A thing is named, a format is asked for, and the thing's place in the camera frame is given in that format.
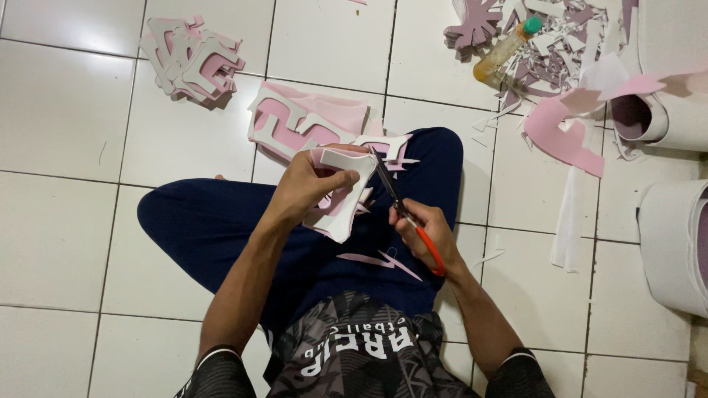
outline hand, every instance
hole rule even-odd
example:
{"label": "hand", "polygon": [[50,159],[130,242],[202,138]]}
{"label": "hand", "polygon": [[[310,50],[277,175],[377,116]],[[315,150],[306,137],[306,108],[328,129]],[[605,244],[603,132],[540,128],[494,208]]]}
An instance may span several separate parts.
{"label": "hand", "polygon": [[[357,145],[330,144],[325,147],[369,153],[367,148]],[[357,181],[359,173],[355,170],[336,173],[315,170],[310,151],[298,152],[282,175],[261,219],[275,224],[285,223],[293,228],[325,195],[339,188],[349,188]]]}
{"label": "hand", "polygon": [[[460,273],[467,271],[467,267],[457,250],[452,231],[450,231],[450,227],[445,221],[443,211],[439,207],[426,206],[408,198],[403,199],[403,204],[406,206],[413,221],[425,230],[435,247],[438,248],[447,275],[455,278]],[[393,206],[389,209],[389,224],[396,227],[396,231],[403,238],[403,243],[410,248],[413,256],[422,260],[429,268],[435,269],[438,267],[428,247],[418,236],[416,229],[408,220],[401,217]]]}

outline plastic bottle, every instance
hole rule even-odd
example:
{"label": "plastic bottle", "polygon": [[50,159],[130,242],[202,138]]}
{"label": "plastic bottle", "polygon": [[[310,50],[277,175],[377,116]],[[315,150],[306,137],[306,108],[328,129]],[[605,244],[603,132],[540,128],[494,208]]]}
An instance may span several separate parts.
{"label": "plastic bottle", "polygon": [[541,30],[542,26],[543,21],[537,16],[532,16],[526,21],[519,23],[516,29],[514,29],[513,34],[497,43],[487,55],[474,65],[472,70],[474,78],[483,81],[487,76],[498,71],[504,62],[507,62],[509,58],[514,55],[519,47],[524,45],[533,35]]}

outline sleeve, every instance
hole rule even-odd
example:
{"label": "sleeve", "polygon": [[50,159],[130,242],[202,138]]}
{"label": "sleeve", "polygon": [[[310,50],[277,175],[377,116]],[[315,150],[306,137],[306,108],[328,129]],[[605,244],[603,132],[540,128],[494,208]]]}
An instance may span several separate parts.
{"label": "sleeve", "polygon": [[236,350],[215,346],[174,398],[256,398],[256,392]]}
{"label": "sleeve", "polygon": [[526,348],[515,348],[489,380],[487,398],[555,398],[536,357]]}

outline shirt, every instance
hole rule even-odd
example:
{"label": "shirt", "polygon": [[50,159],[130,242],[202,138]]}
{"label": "shirt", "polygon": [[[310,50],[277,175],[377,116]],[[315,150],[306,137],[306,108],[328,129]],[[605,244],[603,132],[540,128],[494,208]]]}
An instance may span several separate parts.
{"label": "shirt", "polygon": [[[273,344],[269,397],[479,397],[440,361],[435,312],[407,317],[363,293],[328,297]],[[175,398],[255,397],[229,346],[210,349]],[[533,353],[513,350],[489,380],[487,398],[554,397]]]}

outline man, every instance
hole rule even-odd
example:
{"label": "man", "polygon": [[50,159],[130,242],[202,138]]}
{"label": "man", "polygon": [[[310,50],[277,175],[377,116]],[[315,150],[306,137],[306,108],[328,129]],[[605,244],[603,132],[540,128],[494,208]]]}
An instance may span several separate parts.
{"label": "man", "polygon": [[[170,183],[143,198],[145,232],[215,293],[194,373],[177,398],[254,397],[240,355],[259,323],[273,352],[264,375],[272,397],[478,397],[439,359],[443,330],[432,311],[445,279],[469,350],[489,379],[486,396],[553,397],[535,357],[455,246],[459,137],[441,127],[414,131],[406,157],[421,162],[398,173],[399,190],[437,246],[444,278],[428,269],[435,261],[377,175],[369,182],[370,213],[355,218],[344,244],[299,225],[325,195],[359,179],[355,171],[318,176],[309,151],[295,156],[277,187],[218,176]],[[337,257],[380,258],[379,250],[419,279]]]}

